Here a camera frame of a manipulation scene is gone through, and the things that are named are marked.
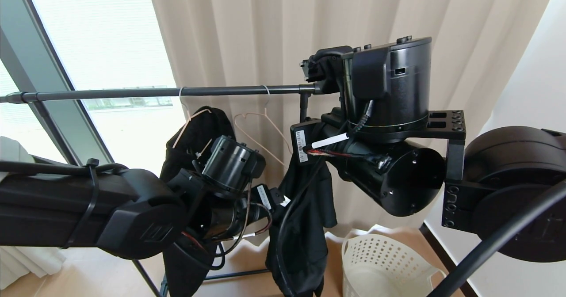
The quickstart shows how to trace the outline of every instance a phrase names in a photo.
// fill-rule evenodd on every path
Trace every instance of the wooden floor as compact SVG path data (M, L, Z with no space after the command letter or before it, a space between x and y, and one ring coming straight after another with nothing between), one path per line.
M378 229L373 232L387 234L405 243L433 266L446 272L440 259L417 229ZM332 235L327 236L327 243L329 261L325 273L323 297L339 297L342 295L341 243ZM224 269L210 274L264 267L267 243L260 247L242 243L237 251L229 255ZM67 260L59 273L43 278L28 274L0 291L0 297L153 297L131 261L119 259L94 248L72 248L63 253L67 256ZM160 287L164 275L161 255L144 259L141 263L156 286ZM441 275L433 277L433 282L440 280ZM281 293L273 282L271 274L266 273L238 279L208 281L200 287L195 296L275 297L281 296ZM463 297L463 294L458 291L454 296Z

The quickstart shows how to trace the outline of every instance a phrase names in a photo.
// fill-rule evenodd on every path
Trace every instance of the perforated basket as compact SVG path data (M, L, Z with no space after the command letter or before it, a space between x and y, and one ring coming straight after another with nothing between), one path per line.
M344 297L425 297L440 271L407 245L376 234L344 240L342 267Z

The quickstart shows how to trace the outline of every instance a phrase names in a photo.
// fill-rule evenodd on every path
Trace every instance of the clothes hanger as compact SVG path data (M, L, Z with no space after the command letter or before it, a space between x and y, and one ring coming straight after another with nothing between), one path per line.
M277 126L275 125L275 123L273 123L273 121L271 121L271 119L269 118L269 116L267 116L267 105L269 104L269 98L271 97L271 93L269 93L269 88L267 88L267 86L262 85L263 87L265 87L265 89L267 90L267 102L265 103L265 106L263 108L263 114L259 114L257 112L246 112L246 114L237 114L234 116L233 122L234 122L234 126L236 126L236 128L240 129L240 131L245 134L250 140L252 140L253 142L255 142L256 144L258 144L263 150L265 150L265 152L269 153L273 158L275 158L275 160L277 160L280 164L282 164L284 167L286 166L284 162L282 162L279 158L277 158L275 156L275 154L271 153L271 151L267 150L266 147L264 147L262 144L260 144L259 142L257 142L255 139L253 139L251 136L249 136L249 134L247 134L239 125L238 122L236 122L236 118L238 118L238 116L242 116L245 118L247 118L247 116L249 114L256 114L258 116L263 116L265 118L267 118L267 120L269 120L269 122L271 123L271 125L277 130L277 132L279 132L279 135L281 135L281 137L283 138L283 141L285 142L285 144L287 144L287 150L289 150L290 154L293 154L293 149L291 148L291 145L289 144L289 142L287 141L287 138L285 138L285 135L283 134L283 132L281 132L281 130L279 130L279 128L277 128Z
M203 109L203 110L201 110L200 112L197 112L196 114L193 114L193 115L191 116L191 112L189 111L188 107L187 107L186 104L184 104L183 101L180 99L180 94L182 93L183 88L185 88L185 86L181 87L180 90L179 90L179 101L180 101L180 104L182 104L183 107L187 110L187 121L184 123L184 126L181 128L181 130L180 130L180 132L179 132L179 135L177 136L177 139L175 139L175 143L173 144L173 148L175 148L175 147L176 147L176 144L179 143L180 136L183 135L183 132L187 129L188 123L191 122L191 120L192 120L194 117L196 117L196 116L198 116L199 114L202 114L202 113L204 113L204 112L206 112L206 111L208 111L209 113L212 114L212 111L210 111L210 109L207 108L207 109ZM208 147L208 145L210 144L211 141L212 141L212 139L208 140L206 146L204 146L204 148L202 149L202 151L196 155L197 159L200 158L200 155L202 155L202 153L204 152L204 150L207 149L207 147Z

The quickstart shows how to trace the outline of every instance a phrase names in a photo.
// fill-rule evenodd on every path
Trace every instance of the white cable tag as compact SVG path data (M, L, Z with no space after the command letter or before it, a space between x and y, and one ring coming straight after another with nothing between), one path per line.
M269 203L267 193L261 184L257 186L257 192L259 193L259 198L261 198L261 203L263 203L268 210L271 210L271 203Z
M331 144L335 144L336 142L344 141L348 139L348 134L345 132L343 134L339 134L338 136L326 138L320 141L313 142L312 146L313 149L317 149L320 147L328 146Z
M284 197L285 197L285 201L281 202L281 206L283 206L283 207L287 206L287 204L289 204L289 202L291 202L290 198L287 198L287 196L284 196Z
M303 151L303 148L307 145L307 140L305 139L305 131L299 130L295 132L295 138L297 140L297 152L299 153L299 162L307 162L309 156Z

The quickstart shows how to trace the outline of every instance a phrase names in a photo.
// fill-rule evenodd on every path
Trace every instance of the white wall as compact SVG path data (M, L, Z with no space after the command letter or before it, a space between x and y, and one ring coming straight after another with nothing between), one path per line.
M482 132L533 126L566 132L566 0L550 0L515 73ZM476 235L440 226L442 200L426 223L455 262L479 243ZM563 297L566 261L529 263L496 253L470 279L482 297Z

